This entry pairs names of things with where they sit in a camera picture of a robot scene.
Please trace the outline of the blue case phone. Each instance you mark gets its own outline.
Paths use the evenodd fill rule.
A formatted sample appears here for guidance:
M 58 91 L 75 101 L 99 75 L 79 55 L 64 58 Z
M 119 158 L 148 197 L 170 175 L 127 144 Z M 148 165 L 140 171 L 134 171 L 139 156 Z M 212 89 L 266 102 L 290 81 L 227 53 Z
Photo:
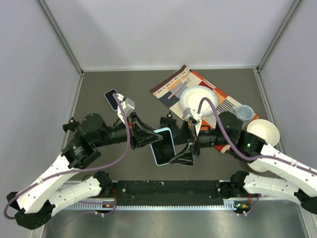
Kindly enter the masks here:
M 150 144 L 155 163 L 157 166 L 167 165 L 176 155 L 171 130 L 164 127 L 154 132 L 162 136 L 162 140 Z

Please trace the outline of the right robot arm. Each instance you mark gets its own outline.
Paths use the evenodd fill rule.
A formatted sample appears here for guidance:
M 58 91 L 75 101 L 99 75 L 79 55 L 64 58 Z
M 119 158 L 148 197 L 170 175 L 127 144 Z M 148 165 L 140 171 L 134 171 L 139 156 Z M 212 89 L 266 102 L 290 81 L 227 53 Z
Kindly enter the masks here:
M 315 169 L 283 154 L 255 133 L 243 130 L 242 121 L 233 113 L 222 112 L 217 115 L 214 129 L 200 131 L 197 128 L 200 121 L 196 112 L 186 116 L 176 139 L 187 144 L 169 160 L 170 164 L 191 166 L 202 148 L 228 144 L 234 158 L 266 169 L 278 175 L 278 178 L 238 171 L 231 176 L 230 182 L 217 187 L 219 195 L 224 198 L 268 195 L 292 201 L 313 214 L 317 212 Z

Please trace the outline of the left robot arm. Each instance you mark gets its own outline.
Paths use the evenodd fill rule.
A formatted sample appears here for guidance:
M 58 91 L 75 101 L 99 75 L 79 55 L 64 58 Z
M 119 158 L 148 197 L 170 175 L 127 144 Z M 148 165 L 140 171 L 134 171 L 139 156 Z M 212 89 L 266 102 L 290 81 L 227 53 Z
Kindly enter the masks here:
M 163 139 L 142 123 L 136 113 L 114 126 L 107 126 L 99 114 L 89 114 L 82 122 L 71 119 L 63 129 L 74 131 L 75 137 L 53 164 L 25 190 L 11 192 L 6 197 L 6 207 L 17 211 L 13 220 L 21 227 L 35 230 L 74 203 L 112 193 L 112 181 L 104 169 L 114 163 L 88 168 L 101 156 L 99 147 L 125 142 L 129 150 Z

